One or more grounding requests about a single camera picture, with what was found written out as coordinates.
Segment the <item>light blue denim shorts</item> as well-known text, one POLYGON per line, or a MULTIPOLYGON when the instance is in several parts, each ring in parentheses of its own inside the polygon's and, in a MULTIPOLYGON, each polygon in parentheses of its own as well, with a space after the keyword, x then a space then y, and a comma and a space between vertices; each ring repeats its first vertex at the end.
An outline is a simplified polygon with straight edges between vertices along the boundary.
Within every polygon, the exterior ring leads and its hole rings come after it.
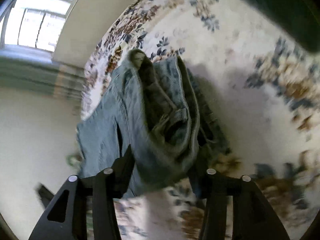
POLYGON ((130 148, 135 167, 126 198, 189 178, 205 197, 202 175, 231 150, 199 84, 179 56, 151 62, 129 51, 93 113, 77 127, 82 178, 110 167, 130 148))

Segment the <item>left green curtain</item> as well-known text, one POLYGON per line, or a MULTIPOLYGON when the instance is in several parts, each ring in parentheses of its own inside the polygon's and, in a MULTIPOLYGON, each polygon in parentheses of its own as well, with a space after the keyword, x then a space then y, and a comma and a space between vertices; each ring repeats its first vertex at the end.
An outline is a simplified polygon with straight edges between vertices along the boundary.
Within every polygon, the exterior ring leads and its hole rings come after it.
POLYGON ((1 57, 1 86, 80 101, 84 70, 50 60, 1 57))

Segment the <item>barred window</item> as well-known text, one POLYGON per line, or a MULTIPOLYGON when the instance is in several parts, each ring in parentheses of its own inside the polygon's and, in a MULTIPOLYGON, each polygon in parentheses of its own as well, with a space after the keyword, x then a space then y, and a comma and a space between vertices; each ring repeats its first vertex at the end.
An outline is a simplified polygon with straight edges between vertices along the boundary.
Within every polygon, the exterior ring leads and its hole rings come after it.
POLYGON ((77 0, 13 0, 1 19, 1 46, 54 52, 77 0))

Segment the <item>dark green crumpled garment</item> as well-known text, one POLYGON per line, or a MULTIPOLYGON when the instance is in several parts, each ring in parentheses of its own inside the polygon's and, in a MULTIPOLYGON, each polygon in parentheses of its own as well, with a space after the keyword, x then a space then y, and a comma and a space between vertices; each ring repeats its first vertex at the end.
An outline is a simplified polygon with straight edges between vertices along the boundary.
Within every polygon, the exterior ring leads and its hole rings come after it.
POLYGON ((319 0, 245 0, 279 24, 304 49, 319 52, 319 0))

